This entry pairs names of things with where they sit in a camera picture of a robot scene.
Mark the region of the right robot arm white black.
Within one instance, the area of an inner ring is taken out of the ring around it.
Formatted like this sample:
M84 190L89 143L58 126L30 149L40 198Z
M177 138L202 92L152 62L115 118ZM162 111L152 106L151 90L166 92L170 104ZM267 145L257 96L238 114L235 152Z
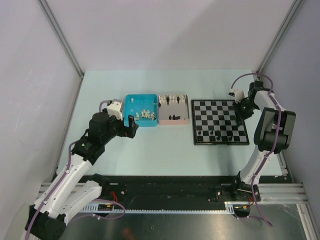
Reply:
M253 137L254 151L248 163L238 173L241 183L230 188L231 196L242 201L249 194L246 185L258 184L262 170L270 158L289 147L296 113L282 107L273 90L265 88L261 81L250 83L247 97L243 90L235 88L230 89L229 95L235 100L233 108L238 126L250 118L254 110L261 112Z

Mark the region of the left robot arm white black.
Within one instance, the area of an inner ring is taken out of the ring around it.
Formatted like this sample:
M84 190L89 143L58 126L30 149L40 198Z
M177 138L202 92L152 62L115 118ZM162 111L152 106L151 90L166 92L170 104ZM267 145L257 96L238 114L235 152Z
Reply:
M139 128L132 115L128 126L124 120L106 111L95 113L81 138L69 145L68 161L46 191L29 207L25 239L58 240L75 215L96 199L105 200L111 188L103 176L95 174L76 193L79 180L105 152L105 146L115 137L134 138Z

